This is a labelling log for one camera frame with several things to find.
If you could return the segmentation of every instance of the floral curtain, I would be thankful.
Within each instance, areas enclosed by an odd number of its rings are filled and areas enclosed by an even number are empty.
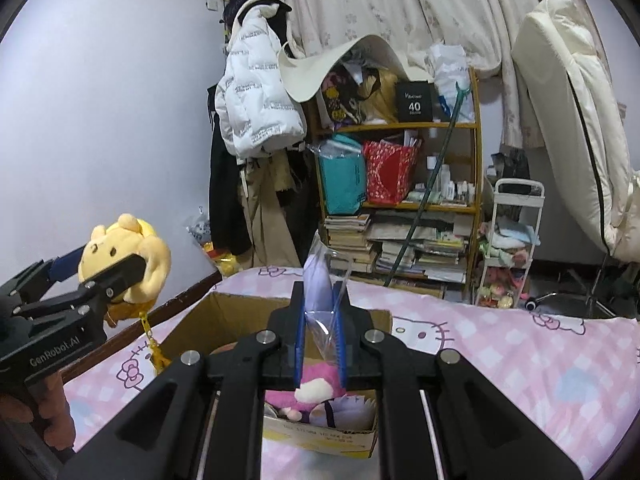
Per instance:
[[[480,77],[500,72],[504,83],[502,142],[518,148],[544,145],[526,88],[511,59],[520,23],[539,1],[287,0],[294,9],[290,16],[294,36],[307,56],[365,34],[379,34],[415,69],[408,71],[410,76],[429,78],[428,47],[440,41],[461,44]],[[577,1],[588,13],[584,0]],[[594,23],[592,29],[597,36]]]

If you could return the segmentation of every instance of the yellow plush toy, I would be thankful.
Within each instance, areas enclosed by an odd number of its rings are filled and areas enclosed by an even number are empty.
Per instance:
[[[78,277],[85,282],[130,254],[144,258],[145,275],[140,283],[113,298],[104,319],[114,328],[120,320],[140,318],[149,338],[153,364],[157,370],[162,370],[168,361],[160,354],[151,335],[146,313],[156,304],[169,274],[171,252],[151,225],[133,215],[123,214],[108,228],[104,225],[95,227],[91,241],[82,252]]]

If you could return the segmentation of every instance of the pink plush toy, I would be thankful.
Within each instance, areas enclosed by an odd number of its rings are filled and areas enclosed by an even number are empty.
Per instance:
[[[340,386],[338,368],[328,363],[303,365],[300,387],[295,392],[265,392],[264,400],[289,420],[299,422],[320,403],[346,394]]]

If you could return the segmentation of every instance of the metal screw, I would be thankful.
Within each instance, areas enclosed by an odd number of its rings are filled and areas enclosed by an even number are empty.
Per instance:
[[[377,328],[372,328],[364,333],[364,339],[370,343],[380,343],[385,338],[385,333]]]
[[[200,354],[198,354],[195,350],[187,350],[184,354],[180,356],[180,361],[182,364],[187,366],[191,366],[196,364],[200,360]]]
[[[453,348],[447,348],[440,352],[440,358],[448,365],[455,365],[460,362],[460,353]]]
[[[263,345],[268,345],[276,341],[276,335],[271,330],[262,330],[255,335],[255,338],[258,343],[261,343]]]

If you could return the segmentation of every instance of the teal bag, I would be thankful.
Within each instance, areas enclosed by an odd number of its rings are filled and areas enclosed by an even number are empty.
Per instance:
[[[357,213],[367,197],[367,168],[362,145],[337,134],[323,141],[314,151],[320,161],[327,212],[330,215]]]

